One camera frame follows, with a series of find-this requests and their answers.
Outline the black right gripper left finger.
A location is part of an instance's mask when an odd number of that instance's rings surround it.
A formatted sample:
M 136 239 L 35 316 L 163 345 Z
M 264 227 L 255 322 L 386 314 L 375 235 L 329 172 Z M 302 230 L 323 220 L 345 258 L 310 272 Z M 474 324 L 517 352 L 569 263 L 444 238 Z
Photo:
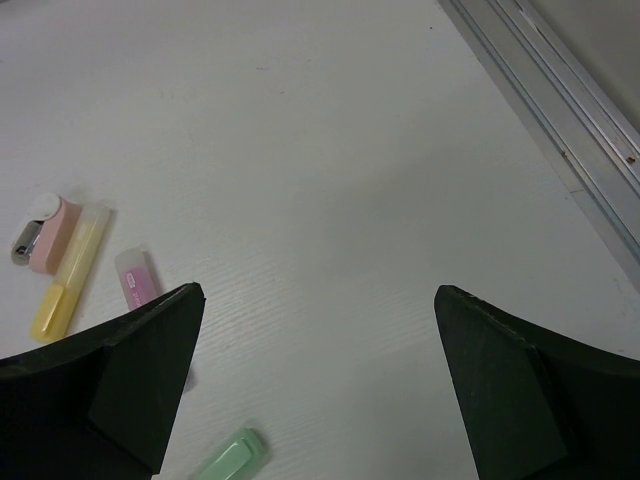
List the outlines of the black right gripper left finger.
M 204 315 L 197 283 L 1 361 L 4 479 L 161 470 Z

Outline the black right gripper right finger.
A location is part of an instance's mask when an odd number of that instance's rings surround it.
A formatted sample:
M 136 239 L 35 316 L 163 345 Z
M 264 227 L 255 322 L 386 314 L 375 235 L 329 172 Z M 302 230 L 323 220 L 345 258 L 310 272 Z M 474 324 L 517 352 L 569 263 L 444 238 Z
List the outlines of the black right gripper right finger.
M 453 285 L 434 309 L 479 478 L 638 478 L 638 361 Z

